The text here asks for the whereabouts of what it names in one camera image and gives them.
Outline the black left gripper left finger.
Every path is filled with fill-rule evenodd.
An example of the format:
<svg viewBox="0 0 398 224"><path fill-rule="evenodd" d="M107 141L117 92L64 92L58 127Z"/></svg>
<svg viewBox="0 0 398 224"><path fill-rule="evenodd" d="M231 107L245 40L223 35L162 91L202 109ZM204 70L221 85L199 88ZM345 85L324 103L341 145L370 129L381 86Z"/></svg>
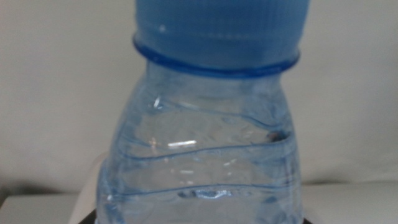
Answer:
<svg viewBox="0 0 398 224"><path fill-rule="evenodd" d="M87 214L78 224L96 224L96 210Z"/></svg>

